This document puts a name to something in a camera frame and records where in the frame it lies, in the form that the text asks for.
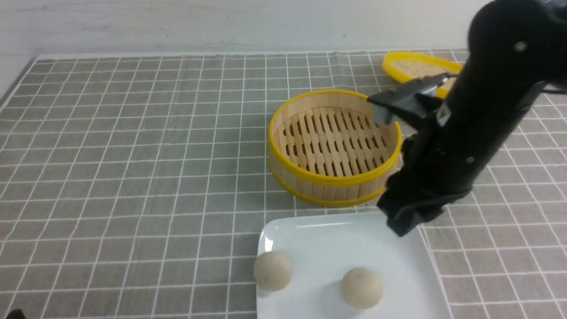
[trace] square plate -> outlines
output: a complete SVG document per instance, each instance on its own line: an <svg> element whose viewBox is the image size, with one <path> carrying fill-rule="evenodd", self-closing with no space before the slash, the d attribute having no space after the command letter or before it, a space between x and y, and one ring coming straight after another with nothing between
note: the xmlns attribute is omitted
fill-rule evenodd
<svg viewBox="0 0 567 319"><path fill-rule="evenodd" d="M448 306L418 230L399 238L378 212L278 219L260 235L258 255L287 255L288 286L256 291L258 319L449 319ZM355 267L374 270L384 283L381 302L368 310L347 305L340 282Z"/></svg>

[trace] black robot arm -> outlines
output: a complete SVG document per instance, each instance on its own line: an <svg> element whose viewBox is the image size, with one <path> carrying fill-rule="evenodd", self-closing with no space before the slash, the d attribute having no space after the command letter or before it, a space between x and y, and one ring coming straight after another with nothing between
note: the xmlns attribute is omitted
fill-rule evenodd
<svg viewBox="0 0 567 319"><path fill-rule="evenodd" d="M377 123L397 118L417 130L378 201L399 236L471 192L546 85L567 89L566 12L551 2L495 0L474 17L470 57L445 100L431 92L449 74L369 97Z"/></svg>

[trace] cable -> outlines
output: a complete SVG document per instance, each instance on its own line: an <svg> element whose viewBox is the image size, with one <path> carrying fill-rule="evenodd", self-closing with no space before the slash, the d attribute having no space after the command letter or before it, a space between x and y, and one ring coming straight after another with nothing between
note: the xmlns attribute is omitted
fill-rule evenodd
<svg viewBox="0 0 567 319"><path fill-rule="evenodd" d="M547 94L561 94L561 95L567 95L567 91L565 90L543 90L541 91L542 93L547 93Z"/></svg>

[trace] bamboo steamer basket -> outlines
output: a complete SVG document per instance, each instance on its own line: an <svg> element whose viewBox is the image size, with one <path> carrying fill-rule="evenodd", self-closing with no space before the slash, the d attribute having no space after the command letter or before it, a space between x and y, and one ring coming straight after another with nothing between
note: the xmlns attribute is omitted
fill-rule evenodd
<svg viewBox="0 0 567 319"><path fill-rule="evenodd" d="M382 69L393 79L406 83L411 79L441 73L459 74L463 69L457 63L442 58L413 52L390 52L384 56ZM455 78L450 78L438 90L437 97L445 98L451 90Z"/></svg>
<svg viewBox="0 0 567 319"><path fill-rule="evenodd" d="M398 123L377 126L367 96L345 90L305 93L282 105L268 128L276 179L307 202L346 207L381 195L396 171Z"/></svg>

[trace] dough ball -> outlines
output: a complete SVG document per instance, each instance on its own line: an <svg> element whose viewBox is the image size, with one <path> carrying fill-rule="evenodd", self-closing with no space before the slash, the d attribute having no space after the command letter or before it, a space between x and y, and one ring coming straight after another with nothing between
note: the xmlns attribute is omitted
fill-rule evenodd
<svg viewBox="0 0 567 319"><path fill-rule="evenodd" d="M368 268L353 268L342 278L341 295L347 304L368 309L376 306L384 295L384 284Z"/></svg>
<svg viewBox="0 0 567 319"><path fill-rule="evenodd" d="M277 251L267 251L256 258L254 279L266 291L278 291L287 286L293 274L289 258Z"/></svg>

